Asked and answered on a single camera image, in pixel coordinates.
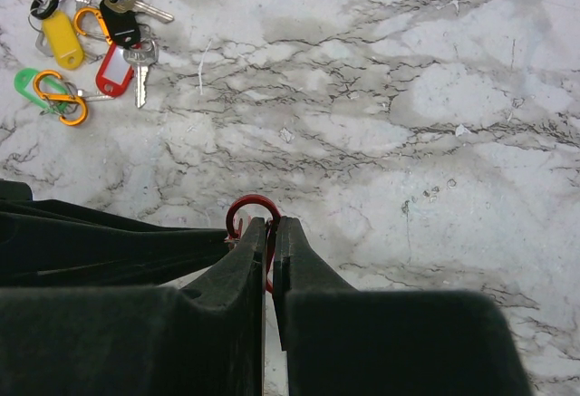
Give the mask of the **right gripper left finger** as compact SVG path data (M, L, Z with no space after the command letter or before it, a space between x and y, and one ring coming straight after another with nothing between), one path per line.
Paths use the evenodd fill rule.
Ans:
M259 395L266 224L189 285L7 288L4 395Z

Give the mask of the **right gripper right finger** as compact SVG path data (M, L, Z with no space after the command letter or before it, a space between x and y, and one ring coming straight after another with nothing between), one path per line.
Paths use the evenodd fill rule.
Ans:
M528 395L508 323L466 290L359 291L309 245L276 231L276 318L293 395Z

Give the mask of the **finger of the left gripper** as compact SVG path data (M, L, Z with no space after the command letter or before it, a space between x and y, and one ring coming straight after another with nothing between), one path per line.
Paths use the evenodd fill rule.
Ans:
M214 265L223 229L159 227L1 183L3 286L162 285Z

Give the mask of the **red carabiner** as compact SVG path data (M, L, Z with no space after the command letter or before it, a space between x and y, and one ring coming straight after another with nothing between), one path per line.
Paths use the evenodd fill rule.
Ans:
M266 290L269 294L273 295L274 285L273 281L269 278L269 273L274 263L276 251L276 233L282 215L276 207L276 204L271 199L257 194L248 194L238 198L229 207L226 214L226 230L227 223L229 223L232 219L238 220L242 218L244 220L242 236L244 235L244 232L249 227L249 224L253 218L252 215L247 212L247 207L261 207L269 214L266 219Z

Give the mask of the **orange carabiner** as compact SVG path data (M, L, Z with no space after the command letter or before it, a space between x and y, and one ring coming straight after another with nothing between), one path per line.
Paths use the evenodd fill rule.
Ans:
M102 13L96 7L85 6L78 9L72 20L72 26L75 32L83 37L112 44L112 39L102 17Z
M47 92L41 84L47 79L55 79L62 84L66 83L63 76L55 70L44 70L37 73L33 80L35 93L44 100L58 115L60 123L75 127L83 124L88 116L89 109L86 101L75 90L66 86L65 92Z

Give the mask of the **green tag key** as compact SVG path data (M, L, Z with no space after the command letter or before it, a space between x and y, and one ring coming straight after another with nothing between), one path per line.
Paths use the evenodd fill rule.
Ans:
M24 68L14 77L14 89L28 101L41 108L42 114L73 115L80 108L70 101L58 101L57 96L78 96L83 101L110 101L112 97L106 94L90 93L78 88L61 75L45 73L40 77L39 70Z

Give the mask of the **red tag key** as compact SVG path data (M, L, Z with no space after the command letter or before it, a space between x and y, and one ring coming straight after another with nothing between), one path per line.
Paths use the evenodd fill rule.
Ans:
M228 249L233 250L243 234L244 220L242 218L235 220L232 219L227 223L227 238L225 240Z
M153 39L146 39L135 48L125 49L113 43L106 53L95 76L95 83L101 93L120 97L136 78L134 99L137 108L147 101L146 81L150 66L159 58L159 49Z

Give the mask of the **yellow tag key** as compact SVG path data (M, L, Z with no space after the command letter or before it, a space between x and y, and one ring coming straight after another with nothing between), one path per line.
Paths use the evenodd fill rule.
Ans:
M55 10L51 16L42 20L42 33L60 67L75 70L82 65L84 51L65 12Z

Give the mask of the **black tag key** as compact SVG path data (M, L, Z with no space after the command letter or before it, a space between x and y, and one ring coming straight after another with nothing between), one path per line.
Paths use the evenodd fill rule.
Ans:
M125 49L141 41L137 13L146 14L164 24L174 21L172 14L142 0L101 0L99 8L111 40Z

